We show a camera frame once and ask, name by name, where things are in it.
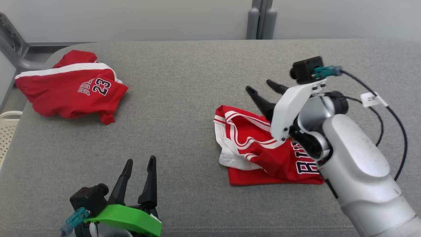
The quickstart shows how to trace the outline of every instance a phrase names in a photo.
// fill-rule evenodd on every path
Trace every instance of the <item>white plastic basket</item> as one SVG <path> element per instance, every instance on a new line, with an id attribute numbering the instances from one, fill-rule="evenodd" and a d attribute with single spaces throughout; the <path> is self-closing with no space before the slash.
<path id="1" fill-rule="evenodd" d="M 8 111 L 0 114 L 0 169 L 18 125 L 18 118 L 5 118 L 11 115 L 22 115 L 21 111 Z"/>

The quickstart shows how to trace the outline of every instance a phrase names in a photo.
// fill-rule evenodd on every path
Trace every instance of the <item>red and white clothing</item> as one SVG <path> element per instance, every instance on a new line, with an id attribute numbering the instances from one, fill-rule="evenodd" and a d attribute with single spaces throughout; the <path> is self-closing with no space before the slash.
<path id="1" fill-rule="evenodd" d="M 219 163 L 228 167 L 232 185 L 268 183 L 321 184 L 316 163 L 296 142 L 277 141 L 264 116 L 221 105 L 215 112 Z"/>
<path id="2" fill-rule="evenodd" d="M 74 119 L 98 113 L 108 125 L 128 87 L 115 71 L 96 62 L 91 52 L 72 50 L 52 69 L 24 72 L 15 77 L 16 86 L 39 114 L 56 114 Z"/>

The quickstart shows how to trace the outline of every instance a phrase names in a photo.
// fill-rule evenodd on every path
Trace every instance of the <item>cable connector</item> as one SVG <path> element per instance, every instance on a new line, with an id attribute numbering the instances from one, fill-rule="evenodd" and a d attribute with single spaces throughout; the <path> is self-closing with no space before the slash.
<path id="1" fill-rule="evenodd" d="M 341 76 L 342 66 L 327 66 L 327 67 L 317 67 L 314 69 L 314 74 L 312 77 L 314 79 L 325 79 L 328 76 Z"/>
<path id="2" fill-rule="evenodd" d="M 61 237 L 69 236 L 73 229 L 76 228 L 79 224 L 81 224 L 88 216 L 90 215 L 90 211 L 86 210 L 84 207 L 80 207 L 77 209 L 67 220 L 66 224 L 60 227 Z"/>

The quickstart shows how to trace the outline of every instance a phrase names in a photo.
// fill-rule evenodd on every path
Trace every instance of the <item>gray fabric surface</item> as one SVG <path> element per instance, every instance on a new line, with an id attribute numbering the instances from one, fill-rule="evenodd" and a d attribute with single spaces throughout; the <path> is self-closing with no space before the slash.
<path id="1" fill-rule="evenodd" d="M 372 86 L 401 117 L 409 137 L 400 187 L 421 213 L 421 45 L 379 40 L 259 40 L 91 43 L 55 53 L 52 67 L 72 49 L 92 51 L 129 87 L 115 114 L 75 120 L 45 118 L 24 110 L 0 172 L 0 236 L 57 237 L 72 213 L 69 197 L 83 186 L 115 184 L 134 160 L 126 203 L 135 204 L 150 155 L 157 157 L 158 214 L 164 237 L 357 236 L 324 185 L 230 186 L 215 141 L 215 109 L 226 104 L 254 113 L 250 85 L 275 102 L 267 79 L 293 86 L 293 62 L 322 55 Z M 345 76 L 330 78 L 327 91 L 359 98 L 366 91 Z M 380 145 L 395 173 L 402 135 L 393 117 Z M 377 118 L 350 102 L 349 116 L 372 140 Z"/>

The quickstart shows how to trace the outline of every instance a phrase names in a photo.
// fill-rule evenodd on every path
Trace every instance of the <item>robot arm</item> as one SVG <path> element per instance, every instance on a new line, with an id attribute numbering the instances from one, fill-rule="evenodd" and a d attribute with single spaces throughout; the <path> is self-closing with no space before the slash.
<path id="1" fill-rule="evenodd" d="M 345 97 L 339 92 L 320 94 L 326 76 L 340 71 L 324 67 L 320 57 L 294 63 L 291 76 L 300 85 L 286 90 L 273 106 L 272 116 L 261 109 L 270 117 L 270 132 L 279 140 L 291 136 L 317 161 L 320 174 L 360 236 L 421 236 L 421 220 L 390 176 L 387 160 L 345 115 Z M 272 88 L 281 86 L 267 83 Z M 251 97 L 259 109 L 265 107 L 257 92 Z"/>

